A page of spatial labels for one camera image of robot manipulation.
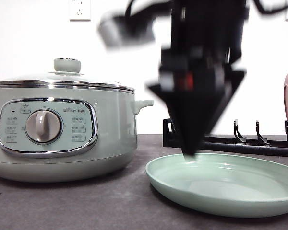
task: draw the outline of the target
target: plate rim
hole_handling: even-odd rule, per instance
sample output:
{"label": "plate rim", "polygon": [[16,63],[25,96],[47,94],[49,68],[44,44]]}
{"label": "plate rim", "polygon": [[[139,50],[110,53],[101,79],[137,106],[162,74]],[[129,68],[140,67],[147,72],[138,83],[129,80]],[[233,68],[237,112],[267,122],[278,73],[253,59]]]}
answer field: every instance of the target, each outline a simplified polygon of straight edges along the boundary
{"label": "plate rim", "polygon": [[[199,154],[199,155],[218,155],[218,156],[231,156],[231,157],[238,157],[238,158],[248,158],[248,159],[252,159],[252,160],[265,161],[265,162],[273,163],[273,164],[288,168],[288,165],[284,165],[284,164],[277,163],[277,162],[274,162],[274,161],[268,161],[268,160],[264,160],[264,159],[259,159],[259,158],[255,158],[255,157],[247,157],[247,156],[223,154],[223,153],[205,153],[205,152],[199,152],[197,154]],[[228,198],[221,198],[221,197],[213,197],[213,196],[208,196],[208,195],[205,196],[205,195],[202,195],[202,194],[193,193],[191,191],[186,191],[186,190],[183,190],[183,189],[175,188],[175,187],[171,186],[170,184],[165,183],[165,182],[157,179],[148,170],[148,167],[152,163],[154,163],[155,161],[158,161],[158,160],[160,160],[162,158],[175,157],[175,156],[177,157],[177,156],[182,156],[182,155],[183,155],[182,153],[170,154],[170,155],[158,157],[158,158],[155,158],[155,159],[149,161],[146,164],[146,166],[145,166],[145,172],[146,172],[147,176],[149,177],[150,180],[153,179],[156,182],[158,182],[158,183],[160,183],[160,184],[162,184],[164,186],[167,186],[167,187],[169,187],[171,189],[178,190],[178,191],[183,191],[184,193],[189,193],[189,194],[197,195],[197,196],[208,198],[208,199],[217,199],[217,200],[230,201],[230,202],[252,202],[252,203],[270,203],[270,202],[285,202],[285,201],[288,201],[288,196],[281,197],[281,198],[262,199],[262,200],[256,200],[256,199],[254,199],[254,200],[242,200],[242,199],[228,199]]]}

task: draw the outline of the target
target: brand logo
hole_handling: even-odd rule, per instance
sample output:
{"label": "brand logo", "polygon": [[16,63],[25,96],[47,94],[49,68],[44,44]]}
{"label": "brand logo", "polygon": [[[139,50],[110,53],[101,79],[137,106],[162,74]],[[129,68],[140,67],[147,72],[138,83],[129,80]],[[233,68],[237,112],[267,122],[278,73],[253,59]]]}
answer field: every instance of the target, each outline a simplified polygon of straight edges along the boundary
{"label": "brand logo", "polygon": [[63,111],[66,113],[85,113],[84,109],[72,109],[72,108],[63,108]]}

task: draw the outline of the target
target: gray countertop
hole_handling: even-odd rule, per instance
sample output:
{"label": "gray countertop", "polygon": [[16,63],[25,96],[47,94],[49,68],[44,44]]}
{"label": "gray countertop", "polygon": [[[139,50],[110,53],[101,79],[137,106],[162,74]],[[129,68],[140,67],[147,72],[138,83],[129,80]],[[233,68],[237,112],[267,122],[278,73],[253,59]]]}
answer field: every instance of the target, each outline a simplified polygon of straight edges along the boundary
{"label": "gray countertop", "polygon": [[[144,168],[154,158],[175,153],[180,149],[162,147],[162,135],[139,135],[132,162],[102,177],[53,184],[0,178],[0,230],[288,230],[288,214],[225,218],[163,197]],[[288,165],[285,157],[249,156]]]}

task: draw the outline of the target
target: chrome trim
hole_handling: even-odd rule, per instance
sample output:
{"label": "chrome trim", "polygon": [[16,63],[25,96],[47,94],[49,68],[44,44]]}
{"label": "chrome trim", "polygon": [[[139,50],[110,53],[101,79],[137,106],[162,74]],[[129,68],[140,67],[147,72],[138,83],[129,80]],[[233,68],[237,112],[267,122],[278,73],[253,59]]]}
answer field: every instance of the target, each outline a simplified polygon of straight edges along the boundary
{"label": "chrome trim", "polygon": [[63,86],[70,87],[87,87],[90,89],[91,87],[96,87],[98,90],[107,90],[107,89],[117,89],[117,90],[125,90],[134,92],[134,88],[121,86],[121,85],[114,85],[114,84],[106,84],[106,83],[88,83],[85,81],[70,81],[70,80],[51,80],[51,81],[44,81],[44,80],[6,80],[0,81],[0,86],[9,86],[9,88],[47,88],[47,86]]}
{"label": "chrome trim", "polygon": [[[48,98],[23,98],[23,99],[16,99],[16,100],[8,101],[1,108],[0,121],[1,121],[3,108],[10,103],[31,102],[31,101],[47,101],[47,100],[48,100]],[[87,143],[85,143],[84,145],[82,145],[81,147],[78,147],[75,149],[68,149],[68,150],[61,150],[61,151],[31,152],[31,151],[18,151],[18,150],[10,149],[10,148],[6,147],[0,139],[0,146],[6,153],[11,154],[15,157],[24,157],[24,158],[69,157],[69,156],[74,156],[74,155],[79,155],[79,154],[85,153],[85,152],[89,151],[96,144],[97,139],[98,139],[98,124],[97,124],[95,109],[93,108],[93,106],[89,102],[84,101],[84,100],[71,100],[71,99],[63,99],[63,98],[55,98],[52,101],[84,104],[86,107],[88,107],[90,109],[93,133],[92,133],[92,136],[89,139],[89,141]]]}
{"label": "chrome trim", "polygon": [[73,76],[73,77],[85,76],[85,74],[82,73],[66,72],[66,71],[53,71],[49,73],[54,73],[55,75],[59,76]]}

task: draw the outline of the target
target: white wall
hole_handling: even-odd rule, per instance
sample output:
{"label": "white wall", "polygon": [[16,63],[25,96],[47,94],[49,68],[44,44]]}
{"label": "white wall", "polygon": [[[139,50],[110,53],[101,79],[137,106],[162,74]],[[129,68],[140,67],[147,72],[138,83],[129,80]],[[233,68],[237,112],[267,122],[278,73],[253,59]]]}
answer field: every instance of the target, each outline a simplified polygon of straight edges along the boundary
{"label": "white wall", "polygon": [[[157,20],[156,42],[135,49],[108,52],[96,32],[104,13],[124,10],[127,2],[92,0],[92,20],[70,22],[67,0],[0,0],[0,80],[51,71],[57,57],[76,58],[91,80],[121,81],[136,89],[136,99],[154,99],[155,106],[137,116],[138,133],[162,133],[167,110],[145,84],[157,80],[161,46],[170,42],[170,20]],[[138,0],[137,6],[144,2]],[[247,67],[248,75],[214,133],[231,134],[232,122],[238,118],[242,133],[255,133],[255,120],[259,119],[263,133],[282,134],[282,91],[288,72],[288,22],[283,14],[260,18],[251,5],[240,65]]]}

